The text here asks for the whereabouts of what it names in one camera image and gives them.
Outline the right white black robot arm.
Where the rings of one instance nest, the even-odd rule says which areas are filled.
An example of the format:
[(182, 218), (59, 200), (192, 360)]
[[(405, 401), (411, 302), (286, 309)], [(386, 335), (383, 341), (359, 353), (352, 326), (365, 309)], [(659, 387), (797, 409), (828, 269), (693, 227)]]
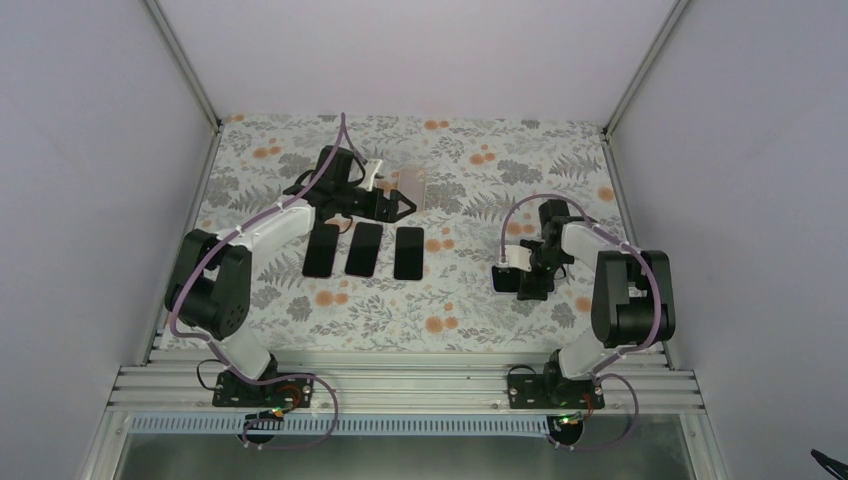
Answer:
[(591, 330), (553, 356), (555, 371), (541, 384), (544, 399), (565, 407), (580, 393), (580, 382), (601, 380), (601, 371), (625, 356), (670, 340), (676, 331), (668, 255), (643, 250), (607, 231), (575, 201), (539, 195), (538, 240), (500, 240), (498, 266), (516, 273), (516, 296), (543, 301), (554, 277), (580, 263), (594, 274)]

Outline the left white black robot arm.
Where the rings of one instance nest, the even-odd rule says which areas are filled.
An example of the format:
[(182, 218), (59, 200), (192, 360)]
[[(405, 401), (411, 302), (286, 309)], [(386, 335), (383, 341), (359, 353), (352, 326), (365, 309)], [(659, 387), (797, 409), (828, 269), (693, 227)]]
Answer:
[(177, 338), (207, 344), (252, 404), (270, 402), (279, 382), (273, 355), (245, 324), (255, 264), (336, 216), (392, 224), (415, 213), (417, 201), (376, 187), (381, 166), (379, 159), (327, 145), (315, 167), (265, 211), (228, 230), (184, 236), (164, 296), (168, 327)]

